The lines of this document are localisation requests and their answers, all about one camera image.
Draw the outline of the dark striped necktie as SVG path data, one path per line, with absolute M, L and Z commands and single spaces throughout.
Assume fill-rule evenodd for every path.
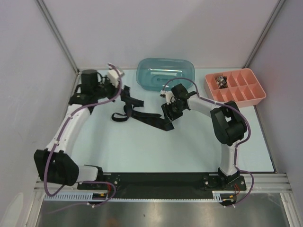
M 126 122 L 129 118 L 133 118 L 163 131 L 171 131 L 174 129 L 173 124 L 169 120 L 163 119 L 161 114 L 136 111 L 136 107 L 144 107 L 144 101 L 132 98 L 130 96 L 130 88 L 128 86 L 124 86 L 124 89 L 120 94 L 120 98 L 121 101 L 125 102 L 123 107 L 124 113 L 113 113 L 111 116 L 113 121 Z

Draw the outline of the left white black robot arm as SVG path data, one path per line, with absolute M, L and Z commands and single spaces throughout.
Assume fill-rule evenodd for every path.
M 101 188 L 105 178 L 100 167 L 77 164 L 71 157 L 76 139 L 95 107 L 115 101 L 122 92 L 124 72 L 109 64 L 106 75 L 97 70 L 83 70 L 80 82 L 68 102 L 68 109 L 58 131 L 44 149 L 34 153 L 39 178 L 44 183 L 72 186 L 88 181 L 94 189 Z

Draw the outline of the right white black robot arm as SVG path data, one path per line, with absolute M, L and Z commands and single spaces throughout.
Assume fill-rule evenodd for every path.
M 218 184 L 224 190 L 231 189 L 240 176 L 240 171 L 235 167 L 236 146 L 248 130 L 236 103 L 202 98 L 195 91 L 188 92 L 182 84 L 174 86 L 171 91 L 162 90 L 160 96 L 166 100 L 161 106 L 166 125 L 181 117 L 185 110 L 197 111 L 211 118 L 215 137 L 221 143 Z

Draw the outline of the teal transparent plastic tub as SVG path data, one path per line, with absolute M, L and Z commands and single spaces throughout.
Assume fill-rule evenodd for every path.
M 189 61 L 146 58 L 138 64 L 136 81 L 145 90 L 159 92 L 163 87 L 170 90 L 179 83 L 188 89 L 192 86 L 191 81 L 195 80 L 195 75 L 195 68 Z

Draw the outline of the rolled tie in tray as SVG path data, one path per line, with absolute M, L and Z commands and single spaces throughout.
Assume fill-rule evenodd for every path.
M 227 77 L 223 75 L 216 76 L 215 81 L 219 89 L 228 88 Z

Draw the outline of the pink compartment organizer tray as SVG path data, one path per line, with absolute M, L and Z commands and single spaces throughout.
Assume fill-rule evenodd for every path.
M 215 77 L 220 75 L 227 77 L 228 88 L 218 88 Z M 234 101 L 238 107 L 257 105 L 267 97 L 254 72 L 249 68 L 207 74 L 204 88 L 210 99 L 218 102 Z

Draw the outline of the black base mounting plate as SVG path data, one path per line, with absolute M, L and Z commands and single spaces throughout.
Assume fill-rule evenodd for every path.
M 199 200 L 213 198 L 213 191 L 229 195 L 244 192 L 243 176 L 227 182 L 217 173 L 103 173 L 97 183 L 82 183 L 78 190 L 110 189 L 115 199 Z

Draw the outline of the aluminium extrusion rail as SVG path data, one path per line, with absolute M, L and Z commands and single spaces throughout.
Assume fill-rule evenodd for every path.
M 249 174 L 241 174 L 244 177 L 248 192 L 252 178 Z M 252 193 L 291 193 L 292 188 L 289 183 L 288 177 L 286 174 L 276 174 L 276 173 L 253 173 L 254 177 L 254 186 Z M 58 184 L 49 183 L 48 190 L 53 193 L 59 189 Z M 34 186 L 34 192 L 45 192 L 44 184 L 41 181 L 36 182 Z M 93 190 L 78 190 L 77 184 L 73 186 L 65 186 L 59 192 L 94 192 Z

